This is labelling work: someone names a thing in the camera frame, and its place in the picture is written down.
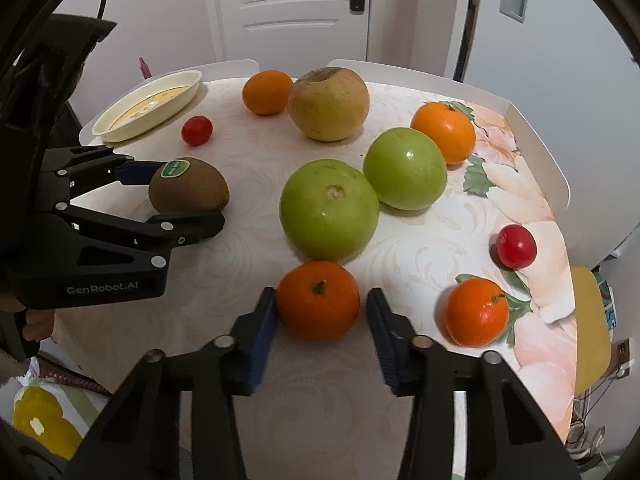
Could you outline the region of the person's left hand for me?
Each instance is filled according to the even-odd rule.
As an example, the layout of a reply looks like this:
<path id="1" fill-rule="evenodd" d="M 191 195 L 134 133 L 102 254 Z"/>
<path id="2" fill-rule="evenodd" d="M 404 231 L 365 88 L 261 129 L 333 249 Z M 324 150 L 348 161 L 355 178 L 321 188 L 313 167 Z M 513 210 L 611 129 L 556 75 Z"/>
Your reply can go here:
<path id="1" fill-rule="evenodd" d="M 42 341 L 49 338 L 54 330 L 55 310 L 26 309 L 12 294 L 0 294 L 0 310 L 6 312 L 25 311 L 26 321 L 23 337 L 27 341 Z"/>

